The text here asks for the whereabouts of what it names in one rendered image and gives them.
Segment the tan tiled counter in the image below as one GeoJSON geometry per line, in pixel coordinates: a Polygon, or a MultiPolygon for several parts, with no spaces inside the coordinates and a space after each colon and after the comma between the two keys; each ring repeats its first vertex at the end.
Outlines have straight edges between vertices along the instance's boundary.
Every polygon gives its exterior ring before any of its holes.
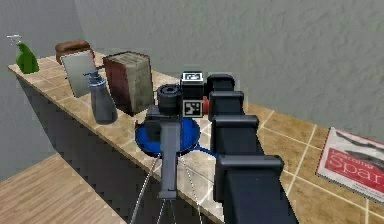
{"type": "MultiPolygon", "coordinates": [[[[154,161],[136,146],[132,118],[95,122],[90,98],[74,97],[53,57],[37,73],[10,71],[27,96],[55,155],[0,184],[0,224],[129,224],[143,182],[154,161]]],[[[280,178],[300,224],[384,224],[384,206],[328,182],[315,171],[327,130],[322,126],[247,103],[260,120],[258,137],[267,154],[278,154],[280,178]]],[[[213,199],[215,160],[200,151],[183,157],[200,203],[203,224],[224,224],[213,199]]],[[[178,165],[178,197],[158,200],[161,164],[156,163],[136,224],[200,224],[191,185],[178,165]]]]}

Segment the grey flat panel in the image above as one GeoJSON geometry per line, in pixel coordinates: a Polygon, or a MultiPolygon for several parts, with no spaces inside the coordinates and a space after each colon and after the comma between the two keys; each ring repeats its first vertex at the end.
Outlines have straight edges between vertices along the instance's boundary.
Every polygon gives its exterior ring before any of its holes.
{"type": "Polygon", "coordinates": [[[90,92],[85,73],[96,69],[93,53],[90,50],[72,53],[60,57],[73,95],[78,98],[90,92]]]}

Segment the brown bread loaf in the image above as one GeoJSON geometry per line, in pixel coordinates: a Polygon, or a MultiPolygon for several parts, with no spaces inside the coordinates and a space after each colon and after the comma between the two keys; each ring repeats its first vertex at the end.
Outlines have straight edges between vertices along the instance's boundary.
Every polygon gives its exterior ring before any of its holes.
{"type": "Polygon", "coordinates": [[[59,64],[62,64],[62,62],[61,62],[62,56],[73,54],[73,53],[78,53],[78,52],[83,52],[83,51],[87,51],[87,50],[90,51],[92,58],[95,58],[94,52],[91,49],[90,44],[87,41],[82,40],[82,39],[58,43],[55,46],[55,50],[56,50],[56,61],[59,64]]]}

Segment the grey soap dispenser bottle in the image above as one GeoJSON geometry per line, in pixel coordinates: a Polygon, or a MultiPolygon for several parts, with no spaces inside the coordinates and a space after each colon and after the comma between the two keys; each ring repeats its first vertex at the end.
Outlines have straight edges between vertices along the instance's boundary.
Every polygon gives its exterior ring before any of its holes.
{"type": "Polygon", "coordinates": [[[88,77],[87,85],[91,93],[91,108],[94,119],[99,125],[114,123],[118,118],[115,103],[107,89],[106,80],[97,70],[84,73],[88,77]]]}

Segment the brown and grey box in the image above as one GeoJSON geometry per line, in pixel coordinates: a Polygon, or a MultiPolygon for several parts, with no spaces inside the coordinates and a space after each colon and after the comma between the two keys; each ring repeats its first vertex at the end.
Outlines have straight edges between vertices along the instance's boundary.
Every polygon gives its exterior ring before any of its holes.
{"type": "Polygon", "coordinates": [[[110,94],[116,107],[134,116],[154,104],[150,58],[126,51],[103,58],[110,94]]]}

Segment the blue pan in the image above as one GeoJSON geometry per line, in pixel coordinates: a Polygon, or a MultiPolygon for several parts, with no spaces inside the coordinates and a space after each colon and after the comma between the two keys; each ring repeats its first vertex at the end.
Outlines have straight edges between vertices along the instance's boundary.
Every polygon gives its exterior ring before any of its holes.
{"type": "MultiPolygon", "coordinates": [[[[191,118],[183,118],[181,121],[181,148],[178,157],[184,156],[192,151],[201,151],[215,157],[216,154],[210,149],[203,148],[199,144],[200,127],[191,118]]],[[[146,134],[144,123],[135,124],[135,142],[146,155],[156,158],[160,154],[160,141],[150,141],[146,134]]]]}

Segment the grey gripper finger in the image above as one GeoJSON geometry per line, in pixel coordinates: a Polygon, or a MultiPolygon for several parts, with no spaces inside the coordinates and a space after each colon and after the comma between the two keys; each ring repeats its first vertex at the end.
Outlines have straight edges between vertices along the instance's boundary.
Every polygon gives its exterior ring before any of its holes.
{"type": "Polygon", "coordinates": [[[201,210],[200,210],[200,203],[198,201],[198,198],[197,198],[197,195],[196,195],[196,192],[195,192],[195,188],[194,188],[194,183],[192,181],[192,177],[191,177],[191,173],[186,165],[186,162],[185,162],[185,159],[183,157],[180,157],[180,160],[181,160],[181,163],[186,171],[186,174],[188,176],[188,179],[189,179],[189,182],[190,182],[190,185],[191,185],[191,191],[192,191],[192,195],[193,195],[193,202],[196,204],[196,208],[197,208],[197,212],[198,212],[198,216],[199,216],[199,222],[200,224],[203,224],[203,220],[202,220],[202,214],[201,214],[201,210]]]}
{"type": "Polygon", "coordinates": [[[147,185],[149,183],[149,179],[152,176],[152,173],[154,172],[156,163],[160,159],[160,155],[161,154],[159,153],[155,157],[155,159],[154,159],[154,161],[153,161],[153,163],[151,165],[151,168],[149,169],[149,172],[148,172],[148,174],[147,174],[147,176],[146,176],[146,178],[145,178],[145,180],[143,182],[143,185],[141,187],[140,193],[139,193],[138,198],[136,200],[136,204],[135,204],[135,207],[134,207],[134,210],[133,210],[133,213],[132,213],[132,217],[131,217],[131,220],[130,220],[129,224],[135,224],[136,223],[137,214],[138,214],[138,211],[139,211],[139,207],[140,207],[141,201],[143,199],[146,187],[147,187],[147,185]]]}

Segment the red and white magazine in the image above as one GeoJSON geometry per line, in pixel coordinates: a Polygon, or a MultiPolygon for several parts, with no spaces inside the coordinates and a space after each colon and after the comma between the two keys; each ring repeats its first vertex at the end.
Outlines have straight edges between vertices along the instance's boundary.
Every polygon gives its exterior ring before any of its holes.
{"type": "Polygon", "coordinates": [[[384,144],[331,127],[316,175],[384,205],[384,144]]]}

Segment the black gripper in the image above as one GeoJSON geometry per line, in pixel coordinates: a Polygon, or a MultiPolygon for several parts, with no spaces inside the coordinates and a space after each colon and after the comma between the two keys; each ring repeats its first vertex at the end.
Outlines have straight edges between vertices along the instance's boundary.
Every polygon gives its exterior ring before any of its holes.
{"type": "Polygon", "coordinates": [[[181,148],[180,120],[181,91],[176,84],[162,85],[157,89],[157,105],[148,108],[144,126],[151,142],[160,143],[161,188],[159,198],[175,200],[177,189],[177,153],[181,148]]]}

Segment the green spray bottle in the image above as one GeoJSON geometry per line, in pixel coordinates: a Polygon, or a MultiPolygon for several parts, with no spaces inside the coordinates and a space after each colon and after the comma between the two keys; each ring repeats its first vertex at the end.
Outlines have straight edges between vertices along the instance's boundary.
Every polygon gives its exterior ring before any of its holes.
{"type": "Polygon", "coordinates": [[[23,74],[31,74],[39,71],[37,59],[30,48],[22,41],[22,36],[8,35],[8,38],[16,44],[19,54],[16,57],[16,64],[23,74]]]}

